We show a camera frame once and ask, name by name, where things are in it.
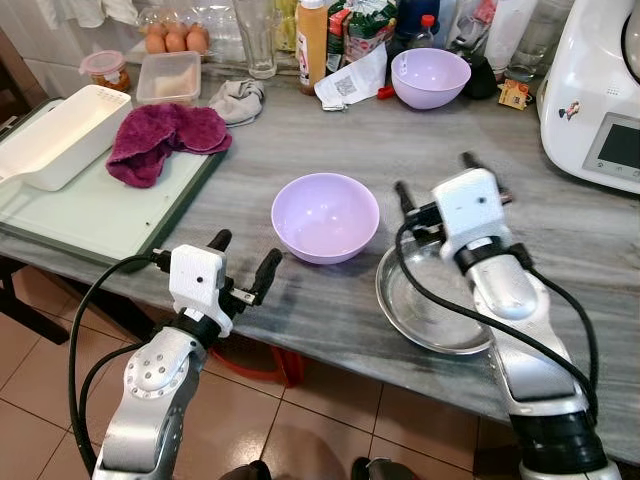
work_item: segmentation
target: maroon towel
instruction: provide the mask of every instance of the maroon towel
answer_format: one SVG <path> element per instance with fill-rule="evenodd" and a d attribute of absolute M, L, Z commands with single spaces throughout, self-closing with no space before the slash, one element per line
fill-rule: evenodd
<path fill-rule="evenodd" d="M 145 105 L 120 125 L 107 171 L 127 185 L 148 188 L 155 185 L 172 151 L 208 155 L 230 146 L 224 120 L 211 108 Z"/>

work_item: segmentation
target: gray marble countertop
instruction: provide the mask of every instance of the gray marble countertop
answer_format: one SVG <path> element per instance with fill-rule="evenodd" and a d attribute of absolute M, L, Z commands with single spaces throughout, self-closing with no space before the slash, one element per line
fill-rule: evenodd
<path fill-rule="evenodd" d="M 640 463 L 640 212 L 638 199 L 574 179 L 542 149 L 534 107 L 519 112 L 495 100 L 458 98 L 417 112 L 397 99 L 369 99 L 346 113 L 326 113 L 290 81 L 269 82 L 257 122 L 232 130 L 234 143 L 162 247 L 205 245 L 221 228 L 234 239 L 228 274 L 250 285 L 260 259 L 282 247 L 271 203 L 289 181 L 338 172 L 364 183 L 380 204 L 381 222 L 367 248 L 334 266 L 312 266 L 285 254 L 264 306 L 237 318 L 237 331 L 299 351 L 460 408 L 506 420 L 484 354 L 431 353 L 401 336 L 378 306 L 375 272 L 402 217 L 393 192 L 404 179 L 415 200 L 461 170 L 458 155 L 475 151 L 514 191 L 508 224 L 539 270 L 572 292 L 595 323 L 601 348 L 598 431 L 615 458 Z M 202 99 L 218 84 L 205 82 Z M 0 252 L 84 282 L 104 266 L 0 234 Z M 105 287 L 169 308 L 168 277 L 153 268 L 117 274 Z M 583 329 L 553 296 L 551 318 L 586 371 Z"/>

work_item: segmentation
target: display screen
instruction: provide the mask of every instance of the display screen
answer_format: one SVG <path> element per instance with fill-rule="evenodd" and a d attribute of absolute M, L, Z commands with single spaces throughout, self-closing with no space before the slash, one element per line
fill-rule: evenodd
<path fill-rule="evenodd" d="M 618 165 L 640 168 L 640 130 L 614 123 L 598 158 Z"/>

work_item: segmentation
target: cutting board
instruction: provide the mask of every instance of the cutting board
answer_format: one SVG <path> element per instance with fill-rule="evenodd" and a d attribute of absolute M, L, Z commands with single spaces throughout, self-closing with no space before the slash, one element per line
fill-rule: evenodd
<path fill-rule="evenodd" d="M 56 192 L 19 181 L 0 185 L 0 230 L 100 263 L 148 252 L 160 245 L 224 156 L 176 152 L 156 185 L 139 189 L 109 175 L 109 153 Z"/>

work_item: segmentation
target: purple bowl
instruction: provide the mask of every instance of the purple bowl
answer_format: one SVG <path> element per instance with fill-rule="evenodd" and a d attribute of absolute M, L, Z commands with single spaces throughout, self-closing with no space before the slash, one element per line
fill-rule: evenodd
<path fill-rule="evenodd" d="M 337 173 L 294 180 L 271 207 L 271 222 L 282 243 L 296 257 L 320 265 L 356 256 L 379 221 L 378 202 L 367 187 Z"/>
<path fill-rule="evenodd" d="M 420 110 L 441 107 L 456 98 L 471 78 L 459 56 L 437 48 L 416 48 L 391 62 L 391 83 L 400 99 Z"/>

